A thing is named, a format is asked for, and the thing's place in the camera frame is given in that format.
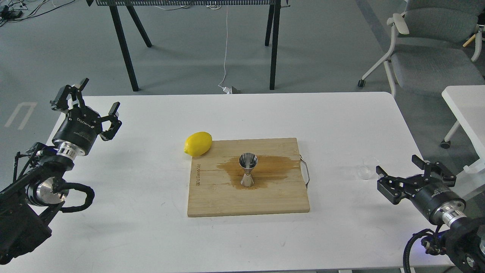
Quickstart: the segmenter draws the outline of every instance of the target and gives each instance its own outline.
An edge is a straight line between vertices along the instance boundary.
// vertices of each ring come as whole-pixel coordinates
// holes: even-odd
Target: white table
[[[421,173],[411,163],[420,152],[388,93],[85,101],[101,115],[120,101],[123,121],[112,141],[98,139],[64,176],[91,186],[95,201],[86,211],[54,218],[52,237],[2,267],[3,273],[399,268],[411,235],[432,227],[410,201],[392,205],[377,191],[376,178],[361,180],[355,173],[366,155],[391,175]],[[214,140],[296,137],[311,177],[310,212],[188,218],[191,158],[183,145],[197,131]],[[82,199],[70,195],[68,202]],[[411,266],[431,265],[452,263],[426,255],[417,243]]]
[[[442,96],[479,156],[456,176],[453,191],[468,200],[485,190],[485,85],[448,86]]]

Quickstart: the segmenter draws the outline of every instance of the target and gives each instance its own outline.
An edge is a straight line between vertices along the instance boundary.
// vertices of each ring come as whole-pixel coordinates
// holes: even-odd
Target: black table leg
[[[148,35],[146,35],[145,28],[143,28],[140,18],[138,18],[138,15],[136,14],[135,8],[133,8],[133,6],[126,6],[126,8],[128,9],[131,18],[133,18],[133,21],[135,22],[138,31],[142,35],[143,41],[145,41],[146,46],[151,48],[152,44],[150,42],[150,39],[148,39]]]
[[[275,89],[276,78],[276,54],[278,52],[278,32],[279,32],[279,12],[281,10],[281,0],[275,1],[275,17],[273,18],[273,48],[271,49],[271,73],[270,90]]]
[[[120,15],[118,13],[118,7],[110,6],[111,17],[113,17],[114,28],[116,29],[116,35],[118,36],[118,42],[120,43],[121,53],[125,60],[126,70],[128,71],[129,81],[133,91],[138,91],[138,83],[136,82],[135,70],[133,70],[133,64],[128,52],[128,45],[126,44],[125,34],[123,33],[123,27],[121,26]]]
[[[268,13],[268,26],[266,27],[266,39],[264,40],[264,45],[270,45],[271,27],[273,24],[273,14],[275,14],[275,5],[270,5],[270,11]]]

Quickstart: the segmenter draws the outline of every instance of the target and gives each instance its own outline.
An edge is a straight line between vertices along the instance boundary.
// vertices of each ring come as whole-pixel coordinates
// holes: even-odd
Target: jigger
[[[239,157],[239,165],[244,169],[244,176],[241,180],[241,185],[245,187],[250,187],[254,185],[253,177],[251,176],[251,171],[256,167],[258,163],[258,157],[252,153],[244,153]]]

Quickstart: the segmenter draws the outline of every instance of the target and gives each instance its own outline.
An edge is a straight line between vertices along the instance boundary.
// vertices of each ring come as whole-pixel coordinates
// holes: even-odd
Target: chair wheel
[[[359,80],[359,82],[357,83],[357,86],[360,87],[360,88],[363,88],[365,86],[365,81]]]
[[[443,149],[448,149],[451,146],[451,141],[442,140],[439,146]]]

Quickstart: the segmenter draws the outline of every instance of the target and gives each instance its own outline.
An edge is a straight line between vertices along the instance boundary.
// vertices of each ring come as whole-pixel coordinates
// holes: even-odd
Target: yellow lemon
[[[212,136],[207,132],[197,132],[187,138],[183,151],[191,156],[200,156],[212,145]]]

